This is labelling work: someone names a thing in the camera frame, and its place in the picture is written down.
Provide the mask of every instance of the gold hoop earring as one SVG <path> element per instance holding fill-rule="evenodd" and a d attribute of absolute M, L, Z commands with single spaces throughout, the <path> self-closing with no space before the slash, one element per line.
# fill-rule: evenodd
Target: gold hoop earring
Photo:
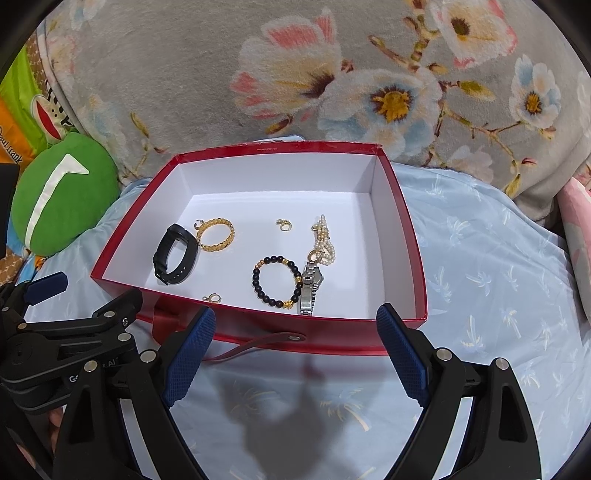
<path fill-rule="evenodd" d="M 276 225 L 279 225 L 279 230 L 282 232 L 289 232 L 291 230 L 292 224 L 289 220 L 279 219 L 275 222 Z"/>
<path fill-rule="evenodd" d="M 222 301 L 222 297 L 217 293 L 212 293 L 209 297 L 203 297 L 203 301 L 208 301 L 209 303 L 220 303 Z"/>

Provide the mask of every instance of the metal watch band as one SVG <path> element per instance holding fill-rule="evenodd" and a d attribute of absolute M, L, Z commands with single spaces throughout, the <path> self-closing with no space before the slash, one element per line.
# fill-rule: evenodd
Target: metal watch band
<path fill-rule="evenodd" d="M 320 283 L 322 283 L 322 274 L 320 274 L 320 281 L 316 283 L 314 281 L 314 275 L 318 271 L 320 274 L 320 269 L 318 268 L 318 264 L 308 262 L 304 269 L 302 275 L 302 282 L 303 286 L 301 289 L 301 296 L 300 296 L 300 314 L 310 316 L 314 310 L 314 303 L 316 302 L 316 292 L 318 291 L 318 287 Z"/>

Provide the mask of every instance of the fitness tracker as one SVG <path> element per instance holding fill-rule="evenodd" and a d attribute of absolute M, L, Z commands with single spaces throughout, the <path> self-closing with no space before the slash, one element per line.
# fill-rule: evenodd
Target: fitness tracker
<path fill-rule="evenodd" d="M 178 267 L 172 272 L 167 273 L 168 255 L 176 240 L 184 243 L 187 246 L 187 249 L 185 250 L 185 255 Z M 152 259 L 154 262 L 154 275 L 156 278 L 161 280 L 165 285 L 181 283 L 189 276 L 189 273 L 193 268 L 193 264 L 197 258 L 198 246 L 197 239 L 183 227 L 176 223 L 169 226 L 158 245 L 154 258 Z"/>

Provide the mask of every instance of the cartoon print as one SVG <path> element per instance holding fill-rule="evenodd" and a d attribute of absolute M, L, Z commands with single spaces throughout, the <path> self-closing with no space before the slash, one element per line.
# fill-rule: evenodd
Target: cartoon print
<path fill-rule="evenodd" d="M 35 95 L 31 101 L 31 115 L 47 138 L 50 145 L 64 140 L 66 134 L 74 129 L 70 118 L 59 104 L 48 81 L 46 81 L 47 96 Z"/>

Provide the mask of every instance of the light blue bedsheet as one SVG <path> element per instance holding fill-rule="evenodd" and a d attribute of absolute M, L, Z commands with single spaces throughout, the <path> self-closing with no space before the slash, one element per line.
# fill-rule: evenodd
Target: light blue bedsheet
<path fill-rule="evenodd" d="M 543 478 L 566 461 L 591 420 L 591 333 L 564 242 L 529 221 L 500 191 L 452 171 L 396 164 L 427 279 L 421 328 L 463 360 L 509 359 L 540 444 Z M 109 297 L 89 278 L 101 249 L 145 186 L 131 186 L 100 225 L 50 258 L 67 292 L 27 313 L 30 322 L 90 315 Z M 149 326 L 130 331 L 152 346 Z M 210 353 L 230 345 L 214 342 Z M 144 474 L 157 478 L 127 419 Z M 418 419 L 387 357 L 254 351 L 202 365 L 172 414 L 212 480 L 381 480 Z M 469 401 L 438 477 L 451 471 Z"/>

